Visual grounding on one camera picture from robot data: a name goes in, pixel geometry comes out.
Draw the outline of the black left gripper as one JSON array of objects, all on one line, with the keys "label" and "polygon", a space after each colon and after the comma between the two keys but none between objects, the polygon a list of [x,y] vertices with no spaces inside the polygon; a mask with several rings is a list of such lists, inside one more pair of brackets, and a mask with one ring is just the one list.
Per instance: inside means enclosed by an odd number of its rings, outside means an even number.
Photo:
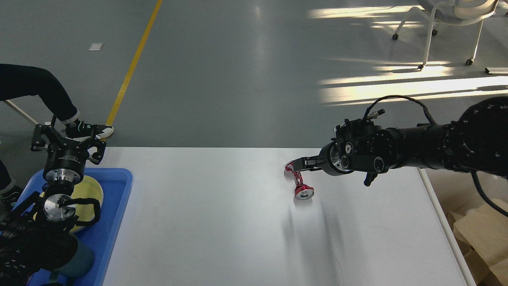
[{"label": "black left gripper", "polygon": [[91,133],[78,144],[77,150],[66,150],[65,138],[52,125],[35,125],[31,151],[47,150],[48,158],[43,172],[46,182],[81,182],[87,160],[95,165],[101,163],[107,144],[98,138],[98,129],[92,127]]}]

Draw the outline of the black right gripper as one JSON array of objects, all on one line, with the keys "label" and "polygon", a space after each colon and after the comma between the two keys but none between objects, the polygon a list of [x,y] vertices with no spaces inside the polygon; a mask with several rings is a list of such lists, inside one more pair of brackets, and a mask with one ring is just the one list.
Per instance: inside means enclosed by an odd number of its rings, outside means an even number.
[{"label": "black right gripper", "polygon": [[341,155],[336,142],[330,142],[325,145],[318,156],[294,159],[292,161],[292,170],[294,172],[322,170],[334,177],[353,173],[353,170],[346,170],[342,167]]}]

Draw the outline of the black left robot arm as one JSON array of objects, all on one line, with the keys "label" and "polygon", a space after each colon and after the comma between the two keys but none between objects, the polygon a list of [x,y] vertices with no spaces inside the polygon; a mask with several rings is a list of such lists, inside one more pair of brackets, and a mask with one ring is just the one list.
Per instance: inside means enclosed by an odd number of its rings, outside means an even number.
[{"label": "black left robot arm", "polygon": [[1,284],[25,286],[41,269],[50,272],[49,286],[58,276],[70,286],[94,264],[94,252],[71,233],[75,226],[90,227],[100,220],[100,201],[72,198],[84,179],[87,160],[99,164],[106,143],[93,125],[83,141],[64,138],[52,125],[36,125],[32,151],[46,150],[43,197],[33,192],[1,222]]}]

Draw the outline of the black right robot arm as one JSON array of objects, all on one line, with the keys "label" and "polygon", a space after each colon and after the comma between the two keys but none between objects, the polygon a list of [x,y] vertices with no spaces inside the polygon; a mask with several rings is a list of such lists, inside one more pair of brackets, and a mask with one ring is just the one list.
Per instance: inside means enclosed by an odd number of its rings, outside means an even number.
[{"label": "black right robot arm", "polygon": [[379,175],[404,166],[470,173],[480,197],[506,216],[481,188],[477,172],[504,179],[508,173],[507,96],[493,97],[472,105],[457,121],[437,124],[426,105],[420,105],[428,120],[414,128],[382,128],[374,124],[385,111],[370,105],[362,118],[345,119],[335,128],[335,137],[313,157],[301,157],[285,165],[296,182],[294,195],[310,199],[314,188],[303,182],[301,172],[322,170],[331,176],[354,171],[366,173],[365,186]]}]

